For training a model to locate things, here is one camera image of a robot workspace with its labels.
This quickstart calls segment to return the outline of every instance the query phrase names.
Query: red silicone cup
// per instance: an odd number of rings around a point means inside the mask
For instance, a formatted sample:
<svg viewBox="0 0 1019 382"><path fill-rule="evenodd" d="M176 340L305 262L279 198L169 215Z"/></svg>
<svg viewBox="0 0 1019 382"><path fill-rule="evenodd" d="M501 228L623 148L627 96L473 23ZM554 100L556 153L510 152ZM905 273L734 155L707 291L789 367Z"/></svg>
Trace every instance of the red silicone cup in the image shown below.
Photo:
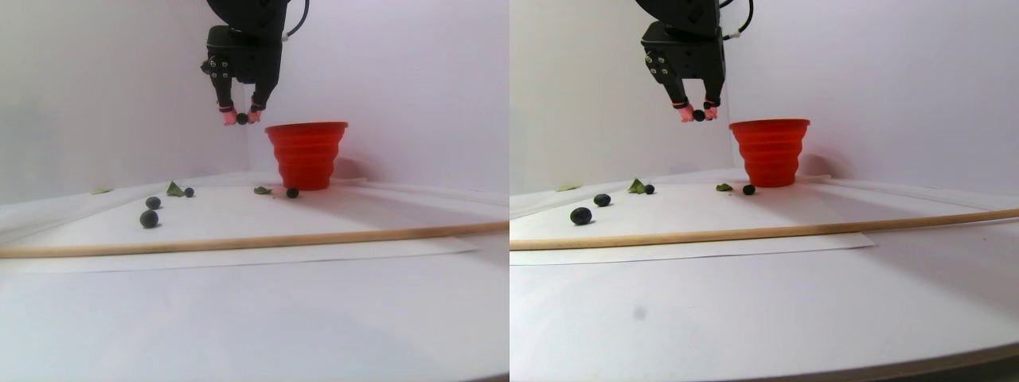
<svg viewBox="0 0 1019 382"><path fill-rule="evenodd" d="M740 144L750 183L783 187L796 182L809 119L761 119L729 125Z"/></svg>
<svg viewBox="0 0 1019 382"><path fill-rule="evenodd" d="M310 122L266 127L283 186L301 190L328 187L346 125L346 122Z"/></svg>

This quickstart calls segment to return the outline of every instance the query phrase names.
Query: white backdrop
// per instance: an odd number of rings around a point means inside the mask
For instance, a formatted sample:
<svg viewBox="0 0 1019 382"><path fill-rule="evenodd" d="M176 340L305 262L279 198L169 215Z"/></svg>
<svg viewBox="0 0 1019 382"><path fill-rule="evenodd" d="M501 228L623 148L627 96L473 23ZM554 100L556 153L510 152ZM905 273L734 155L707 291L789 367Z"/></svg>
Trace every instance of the white backdrop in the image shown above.
<svg viewBox="0 0 1019 382"><path fill-rule="evenodd" d="M513 1L513 194L733 164L726 93L719 119L681 125L647 72L653 20L633 1ZM702 104L702 83L686 87Z"/></svg>
<svg viewBox="0 0 1019 382"><path fill-rule="evenodd" d="M249 127L252 169L276 170L266 126L345 120L339 177L505 193L508 4L312 1ZM290 2L287 30L303 9Z"/></svg>
<svg viewBox="0 0 1019 382"><path fill-rule="evenodd" d="M203 0L6 0L0 204L248 167L199 70Z"/></svg>
<svg viewBox="0 0 1019 382"><path fill-rule="evenodd" d="M726 51L731 116L810 118L809 172L1016 195L1016 23L1009 0L759 1Z"/></svg>

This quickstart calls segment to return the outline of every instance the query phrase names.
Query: small black ball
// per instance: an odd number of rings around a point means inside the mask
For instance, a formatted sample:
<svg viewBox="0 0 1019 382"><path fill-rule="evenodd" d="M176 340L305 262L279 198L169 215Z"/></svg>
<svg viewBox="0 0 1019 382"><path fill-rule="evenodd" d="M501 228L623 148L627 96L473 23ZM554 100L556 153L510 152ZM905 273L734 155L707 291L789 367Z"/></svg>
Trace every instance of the small black ball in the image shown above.
<svg viewBox="0 0 1019 382"><path fill-rule="evenodd" d="M591 222L591 210L587 207L580 207L570 213L570 220L577 225L584 225Z"/></svg>
<svg viewBox="0 0 1019 382"><path fill-rule="evenodd" d="M594 197L594 204L598 207L608 206L609 203L612 203L612 198L607 195L598 194Z"/></svg>
<svg viewBox="0 0 1019 382"><path fill-rule="evenodd" d="M145 207L148 207L150 210L158 210L159 205L162 203L163 201L160 201L159 198L151 197L145 200Z"/></svg>
<svg viewBox="0 0 1019 382"><path fill-rule="evenodd" d="M155 211L148 210L142 213L142 217L139 218L139 221L142 222L143 227L146 228L155 227L157 224L159 224L159 214L156 214Z"/></svg>

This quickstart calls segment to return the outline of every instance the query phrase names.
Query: wooden stick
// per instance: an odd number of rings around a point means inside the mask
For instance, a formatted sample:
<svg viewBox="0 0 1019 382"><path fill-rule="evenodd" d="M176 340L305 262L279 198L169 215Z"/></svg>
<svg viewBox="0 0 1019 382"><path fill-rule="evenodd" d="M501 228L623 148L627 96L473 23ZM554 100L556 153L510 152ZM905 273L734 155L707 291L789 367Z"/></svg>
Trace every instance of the wooden stick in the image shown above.
<svg viewBox="0 0 1019 382"><path fill-rule="evenodd" d="M365 232L297 234L283 236L217 238L191 241L50 248L0 248L0 259L71 258L86 256L160 254L172 252L246 250L257 248L338 244L347 242L409 240L509 230L508 221L405 228Z"/></svg>
<svg viewBox="0 0 1019 382"><path fill-rule="evenodd" d="M593 248L675 244L683 242L745 240L751 238L810 236L886 229L932 227L937 225L973 223L978 221L1012 219L1017 217L1019 217L1019 209L977 212L961 215L931 216L923 218L801 225L792 227L673 232L626 236L509 240L509 251L580 250Z"/></svg>

